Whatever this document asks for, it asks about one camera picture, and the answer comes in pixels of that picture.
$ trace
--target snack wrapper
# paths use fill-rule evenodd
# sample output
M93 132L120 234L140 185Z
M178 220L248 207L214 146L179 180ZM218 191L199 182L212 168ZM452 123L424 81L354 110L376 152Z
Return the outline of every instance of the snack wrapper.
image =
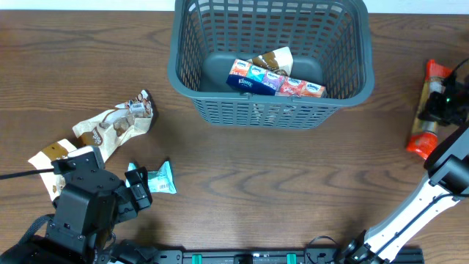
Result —
M30 158L28 162L36 169L53 169L51 162L63 158L67 158L68 153L76 150L68 140L63 139L45 147L38 152L34 157ZM54 200L60 195L61 190L65 186L65 179L61 175L55 175L53 172L41 173L45 188Z
M413 121L410 140L407 143L407 151L417 153L424 159L427 159L430 153L438 145L436 122L423 121L418 115L424 110L425 103L432 92L444 92L444 86L441 81L451 74L451 69L439 65L434 59L426 64L426 77L424 88L418 104L417 114Z
M249 59L248 62L276 74L290 76L293 67L293 56L290 48L283 47Z
M87 145L99 147L106 162L109 156L127 140L146 133L152 118L152 103L148 93L142 90L135 99L79 122L73 126L73 132L80 142L79 147Z
M135 164L129 163L128 171L137 169ZM169 161L165 161L158 171L148 172L148 187L152 193L176 194L176 186L173 182L173 172Z

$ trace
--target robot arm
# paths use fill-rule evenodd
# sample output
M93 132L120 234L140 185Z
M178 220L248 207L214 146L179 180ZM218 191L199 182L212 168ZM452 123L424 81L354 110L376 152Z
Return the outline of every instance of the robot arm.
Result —
M107 263L109 254L103 250L114 225L134 219L152 204L146 169L126 172L127 188L104 170L99 149L91 146L52 165L66 182L53 201L55 215L38 218L20 242L0 256L0 263L97 263L98 258ZM34 235L43 224L45 237Z
M343 254L349 263L389 263L426 224L469 195L469 122L432 152L417 189Z

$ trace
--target teal wrapper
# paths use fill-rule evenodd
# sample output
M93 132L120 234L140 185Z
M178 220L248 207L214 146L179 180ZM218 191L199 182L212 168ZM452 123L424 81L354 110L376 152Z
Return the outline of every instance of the teal wrapper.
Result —
M135 164L129 163L128 171L137 169ZM130 187L128 180L125 181L125 185ZM148 172L148 187L152 193L166 193L176 194L176 186L173 182L173 171L169 161L165 161L158 171Z

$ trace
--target gray plastic basket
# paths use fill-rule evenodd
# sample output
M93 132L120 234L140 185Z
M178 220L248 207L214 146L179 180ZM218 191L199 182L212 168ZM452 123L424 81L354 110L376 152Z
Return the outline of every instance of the gray plastic basket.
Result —
M226 78L236 58L284 46L292 77L327 98L240 94ZM216 125L315 128L374 88L368 12L361 0L176 0L168 76Z

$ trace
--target orange object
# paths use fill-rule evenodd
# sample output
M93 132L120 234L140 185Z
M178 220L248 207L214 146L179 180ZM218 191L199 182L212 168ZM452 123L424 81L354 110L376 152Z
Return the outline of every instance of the orange object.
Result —
M238 75L242 77L246 77L248 75L249 68L251 67L251 63L245 62L240 59L236 59L233 63L232 69L229 71L230 75Z
M301 90L300 95L321 98L324 94L324 91L325 91L324 86L306 82L306 84L303 86L303 89Z
M284 84L280 86L280 89L276 93L277 96L291 96L300 95L303 86L306 82L291 77L285 77Z
M430 59L426 64L424 88L420 97L417 115L413 121L412 136L407 143L407 151L417 153L424 159L427 159L438 145L438 124L420 120L418 114L423 111L425 103L432 92L444 92L445 87L441 85L441 81L448 77L451 71L451 69L437 64L434 59Z
M432 132L423 132L410 137L409 144L407 144L407 151L417 153L424 159L427 159L430 153L438 145L438 137Z

